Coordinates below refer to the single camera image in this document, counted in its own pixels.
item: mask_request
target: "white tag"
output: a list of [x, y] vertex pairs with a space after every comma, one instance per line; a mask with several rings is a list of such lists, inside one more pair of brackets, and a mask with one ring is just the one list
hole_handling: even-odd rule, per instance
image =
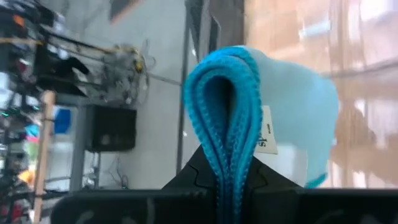
[[262, 106], [261, 134], [254, 151], [278, 154], [274, 136], [274, 127], [272, 126], [271, 110], [269, 109], [269, 106]]

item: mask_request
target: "turquoise fabric loop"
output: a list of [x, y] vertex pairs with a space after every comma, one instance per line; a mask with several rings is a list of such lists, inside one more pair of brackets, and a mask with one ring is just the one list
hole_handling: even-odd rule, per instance
[[305, 184], [305, 188], [308, 189], [315, 189], [317, 187], [319, 187], [322, 183], [324, 183], [324, 181], [328, 178], [328, 174], [324, 173], [321, 176], [319, 176], [317, 179], [315, 180], [311, 180], [308, 183]]
[[[226, 106], [229, 83], [232, 111]], [[218, 223], [241, 222], [243, 188], [261, 131], [259, 84], [256, 61], [244, 47], [213, 52], [185, 82], [185, 106], [216, 175]]]

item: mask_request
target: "black speaker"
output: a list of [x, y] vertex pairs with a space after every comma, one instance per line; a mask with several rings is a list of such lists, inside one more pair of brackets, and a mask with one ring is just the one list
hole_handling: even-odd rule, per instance
[[93, 106], [90, 152], [128, 151], [136, 145], [137, 111]]

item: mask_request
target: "black equipment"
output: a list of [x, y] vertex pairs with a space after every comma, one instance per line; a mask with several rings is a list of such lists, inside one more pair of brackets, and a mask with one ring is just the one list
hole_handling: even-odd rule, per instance
[[[216, 223], [215, 175], [199, 148], [162, 190], [94, 190], [61, 199], [57, 224]], [[395, 224], [397, 190], [303, 189], [253, 159], [241, 223]]]
[[92, 106], [90, 152], [128, 151], [136, 145], [137, 111], [107, 106]]

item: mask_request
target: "orange object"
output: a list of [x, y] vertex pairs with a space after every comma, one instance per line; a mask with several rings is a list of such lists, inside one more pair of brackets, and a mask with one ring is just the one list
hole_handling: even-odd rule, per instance
[[33, 186], [35, 181], [35, 173], [35, 170], [25, 170], [18, 175], [18, 178], [26, 182], [29, 186]]
[[24, 19], [21, 16], [14, 15], [13, 18], [14, 18], [14, 22], [16, 24], [18, 24], [18, 25], [20, 25], [22, 27], [24, 26], [25, 22], [24, 22]]

